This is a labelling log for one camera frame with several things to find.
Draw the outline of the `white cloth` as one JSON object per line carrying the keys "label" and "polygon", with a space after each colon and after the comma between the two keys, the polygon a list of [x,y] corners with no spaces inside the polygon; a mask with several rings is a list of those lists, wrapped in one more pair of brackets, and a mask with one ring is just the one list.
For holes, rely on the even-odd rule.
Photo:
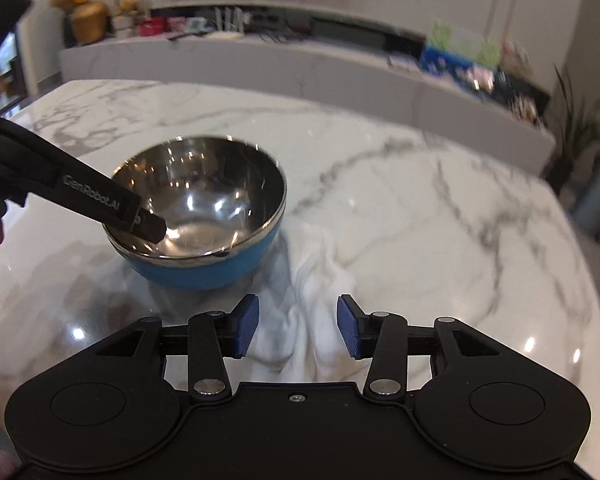
{"label": "white cloth", "polygon": [[259,325],[251,341],[246,382],[343,382],[362,378],[337,326],[337,300],[356,289],[336,260],[326,229],[283,221],[261,278]]}

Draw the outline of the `blue steel bowl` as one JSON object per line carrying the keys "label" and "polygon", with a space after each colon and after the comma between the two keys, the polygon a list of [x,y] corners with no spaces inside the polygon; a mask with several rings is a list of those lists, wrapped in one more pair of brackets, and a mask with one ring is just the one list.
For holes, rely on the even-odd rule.
{"label": "blue steel bowl", "polygon": [[286,208],[280,163],[242,140],[188,136],[142,151],[112,176],[163,218],[150,244],[113,228],[111,246],[148,281],[212,290],[240,280],[262,260]]}

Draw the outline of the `red box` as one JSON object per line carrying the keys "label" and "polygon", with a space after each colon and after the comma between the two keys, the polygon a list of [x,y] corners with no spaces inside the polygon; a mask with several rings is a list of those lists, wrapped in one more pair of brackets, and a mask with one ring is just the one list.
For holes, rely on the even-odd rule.
{"label": "red box", "polygon": [[141,37],[155,37],[164,34],[168,30],[166,18],[158,16],[158,18],[144,18],[138,26],[138,34]]}

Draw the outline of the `white wifi router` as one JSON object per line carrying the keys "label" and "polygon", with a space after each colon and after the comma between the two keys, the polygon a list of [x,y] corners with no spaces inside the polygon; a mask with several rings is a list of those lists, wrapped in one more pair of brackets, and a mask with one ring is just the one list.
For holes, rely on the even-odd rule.
{"label": "white wifi router", "polygon": [[214,9],[214,25],[204,38],[219,41],[235,41],[245,36],[245,12],[239,6]]}

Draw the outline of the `black white patterned ornament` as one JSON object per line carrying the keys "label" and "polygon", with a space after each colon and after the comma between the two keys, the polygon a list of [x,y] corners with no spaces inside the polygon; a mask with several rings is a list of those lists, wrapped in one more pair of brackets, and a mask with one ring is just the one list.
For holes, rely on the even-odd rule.
{"label": "black white patterned ornament", "polygon": [[520,120],[539,124],[550,96],[535,87],[513,89],[508,99],[509,110]]}

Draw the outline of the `potted long-leaf plant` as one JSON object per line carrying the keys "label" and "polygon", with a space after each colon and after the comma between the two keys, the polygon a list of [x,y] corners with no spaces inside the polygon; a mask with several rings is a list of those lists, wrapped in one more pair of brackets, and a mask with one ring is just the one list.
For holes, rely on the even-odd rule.
{"label": "potted long-leaf plant", "polygon": [[590,148],[600,146],[600,96],[592,103],[586,102],[584,96],[577,100],[568,70],[555,73],[564,114],[557,121],[556,152],[543,179],[559,196],[579,159]]}

